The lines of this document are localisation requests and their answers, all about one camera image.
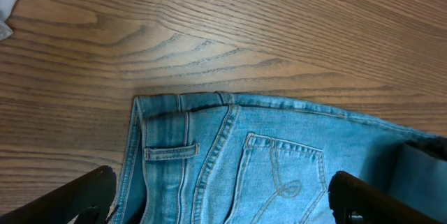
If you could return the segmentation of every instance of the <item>wooden surface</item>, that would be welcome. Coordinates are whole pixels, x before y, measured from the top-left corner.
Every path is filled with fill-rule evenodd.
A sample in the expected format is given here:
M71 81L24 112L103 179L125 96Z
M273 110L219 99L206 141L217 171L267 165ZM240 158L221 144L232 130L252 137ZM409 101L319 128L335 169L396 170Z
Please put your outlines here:
M99 165L135 95L249 91L447 135L447 0L19 0L0 42L0 214Z

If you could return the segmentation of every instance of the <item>jeans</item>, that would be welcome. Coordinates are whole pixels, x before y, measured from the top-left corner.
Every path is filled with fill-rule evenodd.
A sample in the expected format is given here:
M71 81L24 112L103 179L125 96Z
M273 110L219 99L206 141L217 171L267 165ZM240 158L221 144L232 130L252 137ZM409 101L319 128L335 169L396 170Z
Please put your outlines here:
M291 98L137 97L114 223L334 223L336 171L386 192L401 144L436 137Z

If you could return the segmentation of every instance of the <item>jeans pocket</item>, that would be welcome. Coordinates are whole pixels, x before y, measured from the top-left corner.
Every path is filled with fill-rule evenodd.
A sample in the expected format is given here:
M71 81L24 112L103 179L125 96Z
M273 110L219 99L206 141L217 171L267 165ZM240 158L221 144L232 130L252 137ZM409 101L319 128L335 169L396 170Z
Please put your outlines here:
M229 223L306 223L327 190L323 151L248 134Z

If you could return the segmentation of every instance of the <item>wooden table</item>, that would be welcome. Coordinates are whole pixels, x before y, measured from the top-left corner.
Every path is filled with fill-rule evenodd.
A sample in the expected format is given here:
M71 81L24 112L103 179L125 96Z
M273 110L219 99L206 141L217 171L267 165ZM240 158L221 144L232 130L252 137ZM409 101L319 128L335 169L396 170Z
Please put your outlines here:
M447 135L447 0L19 0L0 42L0 214L99 165L136 95L248 91Z

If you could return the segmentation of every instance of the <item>black object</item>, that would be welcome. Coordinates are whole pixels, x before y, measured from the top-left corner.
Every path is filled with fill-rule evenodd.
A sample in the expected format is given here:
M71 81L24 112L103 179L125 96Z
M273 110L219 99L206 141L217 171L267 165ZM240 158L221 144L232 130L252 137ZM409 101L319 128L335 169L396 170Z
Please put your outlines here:
M3 215L0 223L66 224L79 214L75 224L104 224L116 187L116 174L104 165Z
M329 207L336 224L440 223L343 171L330 181Z

